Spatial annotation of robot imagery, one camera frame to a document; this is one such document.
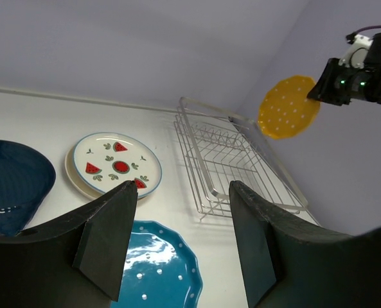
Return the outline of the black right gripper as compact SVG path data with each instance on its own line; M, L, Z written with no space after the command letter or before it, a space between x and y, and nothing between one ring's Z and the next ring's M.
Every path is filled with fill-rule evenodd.
M338 58L329 59L308 99L331 105L349 105L352 99L366 100L370 74L363 69L339 65Z

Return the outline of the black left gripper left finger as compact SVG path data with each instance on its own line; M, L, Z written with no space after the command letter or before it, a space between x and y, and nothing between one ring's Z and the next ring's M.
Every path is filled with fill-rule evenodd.
M0 307L109 307L120 297L137 206L126 181L101 197L0 236Z

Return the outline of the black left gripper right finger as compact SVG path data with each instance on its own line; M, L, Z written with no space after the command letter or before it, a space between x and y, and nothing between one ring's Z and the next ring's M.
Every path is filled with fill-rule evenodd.
M229 197L249 307L381 307L381 227L328 230L240 181Z

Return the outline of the yellow polka dot plate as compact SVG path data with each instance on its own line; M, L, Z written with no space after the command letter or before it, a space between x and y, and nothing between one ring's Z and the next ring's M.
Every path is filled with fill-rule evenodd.
M321 102L307 98L315 81L294 75L279 81L265 95L258 110L261 132L273 139L291 138L306 130L317 117Z

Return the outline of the blue polka dot plate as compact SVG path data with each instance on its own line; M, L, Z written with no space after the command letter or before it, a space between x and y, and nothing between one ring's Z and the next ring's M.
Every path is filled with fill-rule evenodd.
M156 221L135 220L119 299L111 307L194 308L202 287L197 257L181 235Z

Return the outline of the cream pink branch plate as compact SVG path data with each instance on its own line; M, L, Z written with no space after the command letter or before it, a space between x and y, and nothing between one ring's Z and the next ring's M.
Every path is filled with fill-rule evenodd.
M83 196L90 200L95 200L103 195L102 192L98 192L88 186L78 175L73 163L73 152L74 147L72 147L65 155L64 158L64 170L69 179L69 182L73 187Z

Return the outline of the dark blue leaf-shaped plate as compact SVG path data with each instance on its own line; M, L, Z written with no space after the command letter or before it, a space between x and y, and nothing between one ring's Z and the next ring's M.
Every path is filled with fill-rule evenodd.
M0 140L0 235L15 236L54 186L53 164L39 151Z

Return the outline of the white watermelon pattern plate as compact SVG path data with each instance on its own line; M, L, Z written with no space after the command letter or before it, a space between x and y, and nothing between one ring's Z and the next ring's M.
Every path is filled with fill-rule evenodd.
M133 181L138 197L144 198L159 187L163 175L159 159L148 146L120 133L85 136L75 144L71 161L81 181L102 194Z

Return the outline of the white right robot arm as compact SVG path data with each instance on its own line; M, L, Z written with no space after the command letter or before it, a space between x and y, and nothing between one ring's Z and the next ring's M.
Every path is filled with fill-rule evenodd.
M381 29L369 26L346 35L350 45L341 58L330 58L307 94L308 99L342 106L353 99L381 105L381 32L371 38L361 33Z

